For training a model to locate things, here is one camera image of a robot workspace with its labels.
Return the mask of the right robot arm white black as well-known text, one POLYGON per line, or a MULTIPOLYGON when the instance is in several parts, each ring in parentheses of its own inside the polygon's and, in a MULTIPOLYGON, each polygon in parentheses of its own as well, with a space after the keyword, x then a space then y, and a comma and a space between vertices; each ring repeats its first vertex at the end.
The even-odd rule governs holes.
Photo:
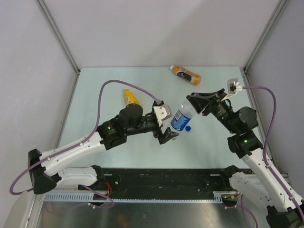
POLYGON ((265 144, 253 129, 258 127, 257 112, 250 107, 233 111, 224 89, 213 93, 191 93, 186 97, 198 114, 212 114, 231 134, 228 147, 255 174, 259 183, 248 180, 236 166, 221 171, 223 190, 241 192, 257 207, 267 211, 271 228, 300 228, 304 225, 304 199, 288 184, 264 152, 265 144))

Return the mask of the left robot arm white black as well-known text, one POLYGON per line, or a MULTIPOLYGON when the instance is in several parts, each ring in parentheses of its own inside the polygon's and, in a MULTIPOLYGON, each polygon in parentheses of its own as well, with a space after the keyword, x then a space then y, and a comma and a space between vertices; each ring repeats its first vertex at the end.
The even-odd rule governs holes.
POLYGON ((153 106, 152 111, 146 115, 140 105, 129 104, 117 116, 104 122, 93 130, 92 134, 82 139, 51 151, 29 151, 28 167, 34 194, 44 194, 65 185, 84 185, 95 190, 101 189, 105 178, 99 166, 73 168, 69 165, 88 155, 122 145, 131 135, 152 132, 159 144, 165 144, 179 136, 179 133, 170 128, 162 131, 162 122, 169 117, 171 111, 166 104, 153 106))

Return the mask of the clear water bottle blue label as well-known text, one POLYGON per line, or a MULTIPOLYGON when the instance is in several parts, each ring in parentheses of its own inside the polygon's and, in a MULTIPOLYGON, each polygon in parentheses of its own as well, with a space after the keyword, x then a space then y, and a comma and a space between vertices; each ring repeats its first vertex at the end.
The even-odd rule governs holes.
POLYGON ((196 111, 190 102, 183 101, 171 120, 171 127, 177 131, 182 131, 195 114, 196 111))

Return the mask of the blue bottle cap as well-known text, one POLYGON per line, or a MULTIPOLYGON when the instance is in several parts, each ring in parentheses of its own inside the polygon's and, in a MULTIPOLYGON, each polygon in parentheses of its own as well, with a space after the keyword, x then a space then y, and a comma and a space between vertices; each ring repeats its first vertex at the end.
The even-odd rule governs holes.
POLYGON ((190 132, 191 131, 191 127, 190 126, 186 126, 185 127, 185 131, 190 132))

